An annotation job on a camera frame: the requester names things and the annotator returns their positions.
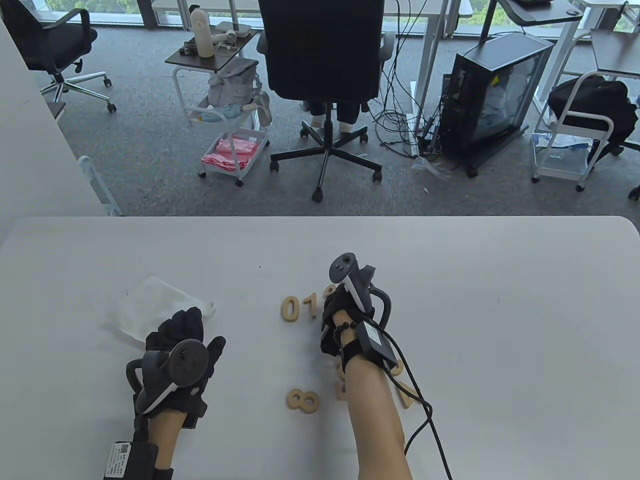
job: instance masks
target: white wall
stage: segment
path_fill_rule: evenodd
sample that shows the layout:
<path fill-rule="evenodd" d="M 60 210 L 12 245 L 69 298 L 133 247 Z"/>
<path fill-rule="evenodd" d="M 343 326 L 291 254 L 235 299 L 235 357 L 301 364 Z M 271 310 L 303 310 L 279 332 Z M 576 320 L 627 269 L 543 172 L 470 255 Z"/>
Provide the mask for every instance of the white wall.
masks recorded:
<path fill-rule="evenodd" d="M 0 65 L 0 244 L 17 218 L 105 215 L 3 22 Z"/>

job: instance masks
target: chair backrest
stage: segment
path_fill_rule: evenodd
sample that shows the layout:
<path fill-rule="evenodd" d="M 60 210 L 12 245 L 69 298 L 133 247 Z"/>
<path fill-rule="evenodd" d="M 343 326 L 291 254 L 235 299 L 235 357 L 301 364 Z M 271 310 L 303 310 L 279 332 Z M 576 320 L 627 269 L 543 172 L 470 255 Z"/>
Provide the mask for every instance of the chair backrest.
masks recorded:
<path fill-rule="evenodd" d="M 378 96 L 384 0 L 259 0 L 269 87 L 294 100 Z"/>
<path fill-rule="evenodd" d="M 18 45 L 20 39 L 33 38 L 37 31 L 42 30 L 42 25 L 20 0 L 0 0 L 2 19 L 9 31 L 9 35 Z"/>

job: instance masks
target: chair base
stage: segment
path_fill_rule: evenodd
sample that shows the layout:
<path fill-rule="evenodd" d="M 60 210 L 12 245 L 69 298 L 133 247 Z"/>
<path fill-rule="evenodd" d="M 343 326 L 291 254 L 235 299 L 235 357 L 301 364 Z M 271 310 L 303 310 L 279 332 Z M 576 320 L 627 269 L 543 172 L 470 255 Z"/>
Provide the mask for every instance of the chair base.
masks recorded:
<path fill-rule="evenodd" d="M 326 172 L 326 167 L 330 156 L 335 156 L 346 160 L 347 162 L 352 162 L 357 165 L 369 168 L 370 170 L 373 170 L 373 181 L 382 181 L 382 165 L 339 149 L 339 147 L 349 143 L 352 140 L 355 140 L 356 138 L 359 138 L 361 142 L 367 141 L 367 127 L 362 127 L 354 132 L 343 134 L 340 138 L 334 141 L 333 122 L 331 121 L 331 109 L 332 104 L 327 103 L 326 117 L 324 120 L 324 138 L 320 137 L 320 135 L 318 135 L 318 133 L 313 130 L 313 128 L 311 128 L 308 123 L 302 122 L 302 130 L 300 131 L 300 136 L 310 136 L 318 143 L 318 145 L 320 145 L 320 147 L 305 148 L 303 150 L 292 150 L 290 152 L 272 154 L 271 164 L 269 165 L 269 169 L 272 172 L 277 172 L 280 169 L 280 165 L 278 164 L 278 162 L 281 160 L 290 160 L 293 158 L 304 158 L 310 157 L 312 155 L 323 154 L 324 158 L 322 162 L 322 168 L 320 170 L 320 177 L 318 178 L 316 190 L 311 196 L 311 199 L 318 203 L 322 202 L 323 199 L 322 184 L 324 182 L 324 174 Z"/>
<path fill-rule="evenodd" d="M 104 100 L 105 102 L 107 102 L 107 109 L 109 110 L 109 112 L 115 112 L 116 107 L 109 101 L 109 97 L 77 85 L 78 83 L 86 82 L 87 80 L 93 80 L 99 77 L 102 77 L 104 86 L 111 86 L 111 80 L 109 80 L 109 77 L 107 77 L 106 72 L 96 72 L 94 74 L 81 75 L 79 77 L 73 77 L 67 80 L 65 80 L 62 75 L 58 74 L 53 76 L 53 81 L 51 82 L 51 84 L 40 89 L 40 93 L 42 95 L 45 95 L 46 93 L 54 92 L 53 102 L 58 103 L 63 93 L 67 93 L 69 90 L 73 90 L 74 92 L 82 93 L 84 95 L 89 95 L 90 97 Z"/>

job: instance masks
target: white bottle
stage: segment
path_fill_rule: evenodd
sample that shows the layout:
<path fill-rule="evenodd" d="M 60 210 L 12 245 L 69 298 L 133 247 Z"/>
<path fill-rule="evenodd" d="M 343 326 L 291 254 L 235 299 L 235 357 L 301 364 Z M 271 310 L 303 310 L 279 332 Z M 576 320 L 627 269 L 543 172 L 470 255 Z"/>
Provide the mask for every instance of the white bottle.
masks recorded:
<path fill-rule="evenodd" d="M 213 49 L 211 29 L 209 28 L 209 15 L 196 8 L 191 12 L 191 25 L 193 26 L 193 35 L 196 38 L 198 55 L 202 58 L 213 57 L 215 50 Z"/>

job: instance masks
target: person's leg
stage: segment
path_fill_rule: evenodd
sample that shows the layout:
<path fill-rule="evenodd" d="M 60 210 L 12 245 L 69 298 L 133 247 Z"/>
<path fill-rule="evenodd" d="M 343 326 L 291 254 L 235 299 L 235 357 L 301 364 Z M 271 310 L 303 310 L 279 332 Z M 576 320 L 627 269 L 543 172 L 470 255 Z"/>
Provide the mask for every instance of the person's leg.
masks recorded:
<path fill-rule="evenodd" d="M 309 102 L 309 111 L 311 112 L 311 126 L 315 129 L 321 129 L 324 124 L 324 114 L 326 110 L 322 102 Z"/>
<path fill-rule="evenodd" d="M 338 122 L 340 122 L 341 133 L 350 133 L 353 131 L 353 124 L 358 120 L 359 112 L 359 103 L 338 103 Z"/>

